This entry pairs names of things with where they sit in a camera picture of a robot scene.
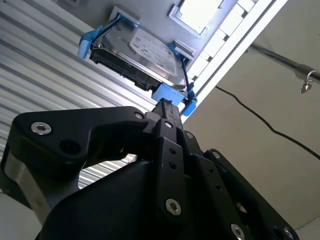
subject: silver metal part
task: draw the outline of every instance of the silver metal part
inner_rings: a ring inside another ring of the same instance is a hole
[[[79,190],[78,179],[66,184],[44,182],[41,177],[33,175],[11,152],[7,156],[4,172],[19,185],[41,224],[58,202]]]
[[[306,80],[304,81],[304,84],[302,85],[302,88],[300,88],[300,90],[299,90],[300,94],[304,94],[312,88],[311,83],[313,82],[313,80],[311,79],[311,75],[313,73],[317,73],[317,72],[318,72],[317,70],[312,70],[308,73]]]
[[[305,82],[299,90],[300,94],[304,94],[312,88],[312,85],[308,82]]]
[[[186,135],[187,135],[187,137],[189,138],[189,139],[192,139],[194,136],[190,133],[190,132],[186,132]]]
[[[165,208],[173,216],[180,216],[181,214],[180,204],[172,198],[169,198],[165,201]]]
[[[136,116],[138,119],[144,119],[144,116],[143,116],[141,113],[139,113],[139,112],[136,112],[136,113],[135,113],[135,116]]]
[[[161,39],[165,44],[172,43],[175,40],[182,41],[195,50],[196,58],[235,6],[237,0],[223,1],[221,8],[209,22],[207,31],[201,35],[201,38],[197,38],[168,16],[173,5],[179,6],[182,0],[88,0],[88,2],[90,3],[80,3],[78,7],[71,7],[64,0],[57,0],[60,7],[94,29],[100,25],[107,24],[111,18],[110,14],[114,14],[115,6],[123,10],[130,10],[130,13],[127,12],[127,14],[130,14],[134,19],[138,18],[143,29]]]
[[[38,135],[47,135],[52,131],[51,126],[42,121],[36,121],[32,123],[31,130]]]
[[[11,180],[19,185],[38,220],[43,224],[52,207],[47,202],[27,166],[16,159],[10,152],[4,171]]]
[[[166,44],[133,23],[122,20],[96,42],[105,51],[134,66],[159,82],[186,89],[182,63]]]
[[[214,156],[216,159],[219,159],[219,158],[220,158],[220,155],[219,155],[217,152],[214,151],[212,154],[213,154],[213,156]]]
[[[237,224],[231,224],[231,230],[238,240],[245,240],[245,233]]]
[[[288,228],[285,227],[283,230],[290,239],[295,240],[295,236],[291,233],[291,231]]]
[[[126,19],[130,20],[131,22],[133,22],[135,24],[139,24],[140,17],[138,15],[134,14],[133,12],[129,11],[128,9],[125,9],[121,5],[114,6],[108,22],[111,22],[112,20],[116,19],[118,14],[122,15],[123,17],[125,17]]]
[[[168,122],[168,121],[166,121],[164,124],[165,124],[168,128],[172,128],[172,127],[173,127],[172,124],[171,124],[170,122]]]

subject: white panel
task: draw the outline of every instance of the white panel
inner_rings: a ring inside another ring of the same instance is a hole
[[[0,158],[10,125],[24,112],[134,106],[155,101],[134,83],[91,60],[78,58],[82,33],[92,28],[49,0],[0,1]],[[84,170],[85,187],[133,160]]]

